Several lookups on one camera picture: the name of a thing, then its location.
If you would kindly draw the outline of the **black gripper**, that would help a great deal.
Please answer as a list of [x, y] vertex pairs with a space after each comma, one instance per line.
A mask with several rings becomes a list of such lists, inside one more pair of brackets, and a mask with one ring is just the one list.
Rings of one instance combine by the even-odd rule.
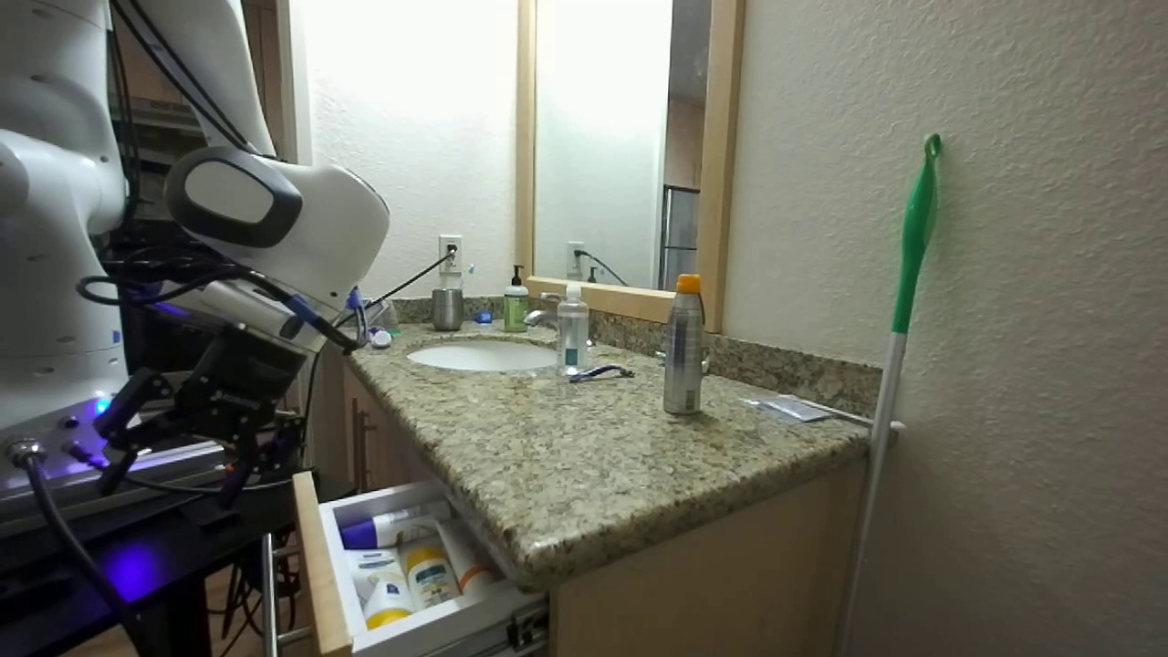
[[267, 344], [244, 329], [223, 329], [186, 381], [139, 370], [96, 419], [108, 468], [99, 477], [113, 493], [143, 448], [211, 438], [225, 448], [218, 498], [235, 499], [251, 476], [281, 476], [298, 465], [305, 415], [281, 406], [304, 370], [304, 353]]

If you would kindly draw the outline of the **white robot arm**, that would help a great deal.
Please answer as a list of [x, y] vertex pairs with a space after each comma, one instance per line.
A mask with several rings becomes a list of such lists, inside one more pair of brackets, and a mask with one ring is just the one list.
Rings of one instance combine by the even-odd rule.
[[242, 0], [0, 0], [4, 487], [293, 465], [388, 230], [363, 178], [278, 155]]

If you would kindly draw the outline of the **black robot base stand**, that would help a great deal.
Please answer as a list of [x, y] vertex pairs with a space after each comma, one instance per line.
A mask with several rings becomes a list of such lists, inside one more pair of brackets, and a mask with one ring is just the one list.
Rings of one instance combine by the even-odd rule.
[[[293, 493], [267, 490], [234, 509], [183, 499], [86, 520], [76, 538], [133, 612], [147, 657], [211, 657], [205, 581], [293, 526]], [[117, 623], [43, 522], [0, 546], [0, 581], [0, 657], [64, 657]]]

